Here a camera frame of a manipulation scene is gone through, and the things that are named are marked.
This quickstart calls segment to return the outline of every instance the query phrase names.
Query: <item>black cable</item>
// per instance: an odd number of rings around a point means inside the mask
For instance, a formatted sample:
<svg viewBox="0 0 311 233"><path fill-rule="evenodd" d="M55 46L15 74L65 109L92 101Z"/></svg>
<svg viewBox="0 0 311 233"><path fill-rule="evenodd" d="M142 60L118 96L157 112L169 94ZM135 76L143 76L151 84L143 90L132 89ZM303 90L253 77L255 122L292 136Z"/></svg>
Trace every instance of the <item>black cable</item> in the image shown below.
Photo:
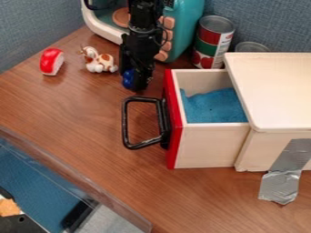
<svg viewBox="0 0 311 233"><path fill-rule="evenodd" d="M168 33L167 33L167 31L166 31L166 29L164 28L164 26L163 25L161 25L161 26L159 26L161 29L162 29L162 34L163 34L163 32L166 32L166 40L165 40L165 42L164 43L162 43L161 45L159 45L156 41L155 41L155 43L158 45L158 46L160 46L160 48L161 47L163 47L165 44L166 44L166 42L168 41Z"/></svg>
<svg viewBox="0 0 311 233"><path fill-rule="evenodd" d="M137 57L135 57L135 58L133 58L135 61L138 61L145 69L149 69L150 67L147 67L146 65L145 65L145 63L144 62L142 62L140 59L138 59Z"/></svg>
<svg viewBox="0 0 311 233"><path fill-rule="evenodd" d="M100 10L106 10L106 9L110 9L113 6L116 5L117 1L116 0L112 0L110 2L108 2L108 4L105 7L97 7L95 5L90 5L89 4L89 0L84 0L85 2L85 6L87 9L92 10L92 11L100 11Z"/></svg>

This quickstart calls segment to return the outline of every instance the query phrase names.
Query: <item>red toy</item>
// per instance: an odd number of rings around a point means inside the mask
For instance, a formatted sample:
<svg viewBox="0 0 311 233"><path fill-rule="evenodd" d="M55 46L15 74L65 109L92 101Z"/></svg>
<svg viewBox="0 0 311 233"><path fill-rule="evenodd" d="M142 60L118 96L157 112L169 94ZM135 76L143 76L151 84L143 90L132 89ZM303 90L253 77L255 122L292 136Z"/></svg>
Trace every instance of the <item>red toy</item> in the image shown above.
<svg viewBox="0 0 311 233"><path fill-rule="evenodd" d="M41 56L40 69L46 76L55 76L64 63L64 53L58 48L47 48Z"/></svg>

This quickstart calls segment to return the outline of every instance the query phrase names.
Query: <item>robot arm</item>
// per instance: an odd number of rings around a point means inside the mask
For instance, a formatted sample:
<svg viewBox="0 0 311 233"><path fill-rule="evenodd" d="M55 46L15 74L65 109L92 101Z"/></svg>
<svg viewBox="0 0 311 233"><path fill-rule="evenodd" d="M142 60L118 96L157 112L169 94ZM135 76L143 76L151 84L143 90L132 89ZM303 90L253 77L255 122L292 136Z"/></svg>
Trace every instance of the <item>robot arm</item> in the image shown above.
<svg viewBox="0 0 311 233"><path fill-rule="evenodd" d="M128 0L128 6L130 32L122 35L120 73L125 88L136 92L146 89L152 79L164 31L158 23L164 5L162 0Z"/></svg>

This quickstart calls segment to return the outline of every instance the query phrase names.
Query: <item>black drawer handle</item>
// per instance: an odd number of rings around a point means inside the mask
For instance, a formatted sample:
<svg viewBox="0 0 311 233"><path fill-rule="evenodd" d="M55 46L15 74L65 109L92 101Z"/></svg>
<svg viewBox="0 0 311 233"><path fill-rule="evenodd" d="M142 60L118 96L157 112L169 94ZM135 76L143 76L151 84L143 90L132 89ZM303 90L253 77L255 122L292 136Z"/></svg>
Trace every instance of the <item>black drawer handle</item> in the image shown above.
<svg viewBox="0 0 311 233"><path fill-rule="evenodd" d="M160 135L158 137L150 138L145 141L131 144L128 139L128 129L127 129L127 106L131 102L145 102L145 103L152 103L156 106L156 112L157 112L157 119L159 124L159 131ZM167 134L167 123L166 121L166 113L164 113L164 105L163 100L157 99L157 98L149 98L149 97L139 97L139 96L132 96L123 102L122 105L122 138L123 138L123 144L126 148L129 149L140 149L143 147L148 147L156 143L163 142L164 139L166 139Z"/></svg>

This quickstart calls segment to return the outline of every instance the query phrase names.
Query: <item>red drawer front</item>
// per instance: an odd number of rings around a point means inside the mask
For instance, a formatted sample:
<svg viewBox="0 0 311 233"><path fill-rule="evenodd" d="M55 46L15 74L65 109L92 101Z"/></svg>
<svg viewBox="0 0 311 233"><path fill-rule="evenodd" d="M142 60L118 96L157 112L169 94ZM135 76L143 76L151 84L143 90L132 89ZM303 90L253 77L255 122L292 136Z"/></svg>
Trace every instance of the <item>red drawer front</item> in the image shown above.
<svg viewBox="0 0 311 233"><path fill-rule="evenodd" d="M174 169L176 166L176 158L179 149L180 138L183 132L183 122L180 116L174 80L172 76L172 71L170 69L167 69L165 72L163 87L166 94L166 103L170 116L172 130L169 147L166 151L166 163L167 168Z"/></svg>

